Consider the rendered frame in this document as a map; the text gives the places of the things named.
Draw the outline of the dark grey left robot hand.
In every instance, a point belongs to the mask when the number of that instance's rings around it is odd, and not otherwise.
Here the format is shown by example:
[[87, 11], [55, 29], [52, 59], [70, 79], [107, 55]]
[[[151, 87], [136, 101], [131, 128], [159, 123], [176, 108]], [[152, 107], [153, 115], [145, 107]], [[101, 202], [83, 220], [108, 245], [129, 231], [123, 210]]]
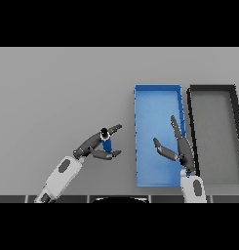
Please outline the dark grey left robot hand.
[[[122, 128], [121, 124], [114, 125], [110, 128], [106, 128], [108, 133], [111, 136], [116, 133], [119, 129]], [[106, 152], [103, 150], [103, 146], [101, 144], [100, 139], [100, 131], [94, 135], [92, 135], [88, 140], [86, 140], [82, 145], [80, 145], [77, 149], [73, 151], [73, 156], [79, 160], [82, 157], [87, 157], [90, 154], [94, 158], [110, 160], [113, 157], [118, 156], [121, 153], [121, 150], [112, 150], [111, 152]]]

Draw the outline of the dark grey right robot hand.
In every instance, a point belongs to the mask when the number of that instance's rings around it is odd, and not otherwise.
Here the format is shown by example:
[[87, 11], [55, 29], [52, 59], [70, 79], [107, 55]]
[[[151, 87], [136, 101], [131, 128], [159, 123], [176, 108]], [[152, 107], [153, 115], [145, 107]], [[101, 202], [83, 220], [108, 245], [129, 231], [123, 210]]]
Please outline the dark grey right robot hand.
[[185, 169], [187, 175], [191, 175], [195, 171], [194, 155], [192, 147], [186, 136], [181, 134], [178, 122], [176, 118], [171, 116], [171, 125], [174, 129], [174, 135], [178, 144], [178, 151], [174, 152], [173, 150], [163, 146], [160, 142], [154, 138], [154, 146], [156, 147], [157, 152], [172, 160], [179, 161], [179, 164]]

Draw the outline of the blue pipe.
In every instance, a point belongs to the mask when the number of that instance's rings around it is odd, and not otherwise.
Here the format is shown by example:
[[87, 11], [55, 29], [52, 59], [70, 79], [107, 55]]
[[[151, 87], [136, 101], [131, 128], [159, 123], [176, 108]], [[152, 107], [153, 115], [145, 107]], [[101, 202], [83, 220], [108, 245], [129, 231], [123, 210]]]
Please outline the blue pipe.
[[111, 138], [106, 128], [102, 128], [100, 130], [100, 139], [101, 139], [101, 144], [103, 146], [103, 150], [106, 152], [111, 152], [112, 151]]

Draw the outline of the blue bin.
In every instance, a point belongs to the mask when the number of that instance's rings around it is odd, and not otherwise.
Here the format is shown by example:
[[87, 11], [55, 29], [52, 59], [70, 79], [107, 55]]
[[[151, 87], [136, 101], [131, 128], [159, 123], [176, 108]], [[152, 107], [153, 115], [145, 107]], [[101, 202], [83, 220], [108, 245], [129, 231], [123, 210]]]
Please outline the blue bin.
[[136, 84], [134, 94], [137, 186], [179, 187], [179, 162], [161, 156], [153, 139], [170, 150], [178, 151], [171, 116], [176, 118], [181, 134], [185, 136], [181, 85]]

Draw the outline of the dark grey bin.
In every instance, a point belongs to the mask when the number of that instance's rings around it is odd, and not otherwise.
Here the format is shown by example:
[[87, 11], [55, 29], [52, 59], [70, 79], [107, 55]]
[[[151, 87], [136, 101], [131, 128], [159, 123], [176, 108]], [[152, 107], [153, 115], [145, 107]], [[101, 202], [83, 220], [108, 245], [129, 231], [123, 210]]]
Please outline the dark grey bin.
[[239, 185], [239, 104], [235, 85], [186, 91], [196, 171], [205, 185]]

